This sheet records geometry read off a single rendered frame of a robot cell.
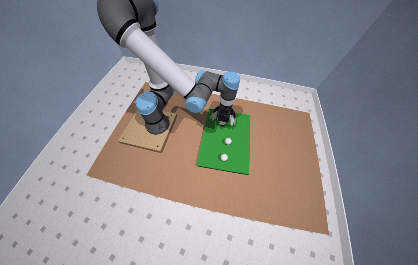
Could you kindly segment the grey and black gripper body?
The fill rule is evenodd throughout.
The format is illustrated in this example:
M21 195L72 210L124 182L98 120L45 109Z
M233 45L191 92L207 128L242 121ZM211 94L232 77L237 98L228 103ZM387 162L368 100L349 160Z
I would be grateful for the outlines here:
M220 102L219 102L219 104L220 104L220 106L219 106L219 109L218 109L218 112L217 112L217 115L216 115L216 119L218 117L218 120L219 121L228 123L229 122L230 115L231 115L231 111L232 111L231 110L232 109L231 107L233 106L233 104L231 106L224 106ZM222 108L222 110L221 110L221 108Z

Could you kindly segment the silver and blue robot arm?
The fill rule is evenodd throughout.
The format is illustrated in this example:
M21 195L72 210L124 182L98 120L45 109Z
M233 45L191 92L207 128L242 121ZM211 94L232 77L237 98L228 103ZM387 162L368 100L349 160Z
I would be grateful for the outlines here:
M178 92L192 113L201 113L213 91L219 101L231 106L237 100L240 77L231 71L224 75L198 71L195 82L157 46L154 29L157 0L98 0L99 19L108 35L121 47L127 47L145 65L150 91L140 94L136 107L150 134L163 134L169 119L163 107ZM135 17L136 16L136 17Z

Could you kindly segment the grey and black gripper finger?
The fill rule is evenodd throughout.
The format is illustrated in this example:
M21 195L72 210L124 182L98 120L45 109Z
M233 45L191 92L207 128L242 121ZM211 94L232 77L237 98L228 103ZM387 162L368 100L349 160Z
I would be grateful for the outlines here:
M230 118L229 118L230 120L231 120L231 126L234 124L235 125L235 123L236 123L236 114L235 114L235 112L234 112L234 110L232 109L232 111L231 111L231 115L230 115Z
M217 115L217 112L218 112L218 109L219 109L219 106L218 106L218 107L216 107L216 108L214 109L214 111L213 111L213 113L212 113L212 115L211 115L211 119L212 119L212 120L214 120L214 119L215 119L215 117L216 117L216 115Z

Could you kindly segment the green turf mat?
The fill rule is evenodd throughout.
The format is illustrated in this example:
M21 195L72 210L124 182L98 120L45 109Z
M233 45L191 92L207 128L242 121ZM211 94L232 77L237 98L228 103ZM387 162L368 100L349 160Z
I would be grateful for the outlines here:
M250 115L236 113L235 125L231 126L230 119L221 125L218 117L211 119L213 111L208 110L197 166L249 175ZM230 145L225 143L226 138L231 138ZM227 154L227 161L221 160L222 154Z

